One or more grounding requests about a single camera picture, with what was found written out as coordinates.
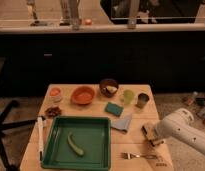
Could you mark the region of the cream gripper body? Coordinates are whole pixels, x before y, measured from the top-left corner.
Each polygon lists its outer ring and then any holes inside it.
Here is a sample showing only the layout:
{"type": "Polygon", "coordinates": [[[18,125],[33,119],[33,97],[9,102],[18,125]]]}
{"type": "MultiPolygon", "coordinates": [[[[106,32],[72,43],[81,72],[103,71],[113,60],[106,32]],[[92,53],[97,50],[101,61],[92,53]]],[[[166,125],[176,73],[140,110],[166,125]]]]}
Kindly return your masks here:
{"type": "Polygon", "coordinates": [[[155,134],[155,139],[153,141],[149,141],[151,143],[151,145],[153,147],[161,145],[164,143],[164,140],[162,138],[159,137],[159,135],[156,133],[155,129],[154,129],[154,125],[153,125],[153,130],[154,130],[154,134],[155,134]]]}

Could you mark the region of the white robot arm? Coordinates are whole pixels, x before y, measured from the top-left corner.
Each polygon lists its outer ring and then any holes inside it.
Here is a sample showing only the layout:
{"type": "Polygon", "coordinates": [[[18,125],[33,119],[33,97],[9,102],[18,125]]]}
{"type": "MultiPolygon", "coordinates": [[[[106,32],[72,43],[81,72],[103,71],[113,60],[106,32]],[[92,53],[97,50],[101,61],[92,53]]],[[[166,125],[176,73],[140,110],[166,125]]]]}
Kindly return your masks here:
{"type": "Polygon", "coordinates": [[[179,108],[156,124],[145,123],[142,130],[153,147],[173,137],[205,155],[205,133],[191,127],[190,124],[193,122],[193,114],[185,108],[179,108]]]}

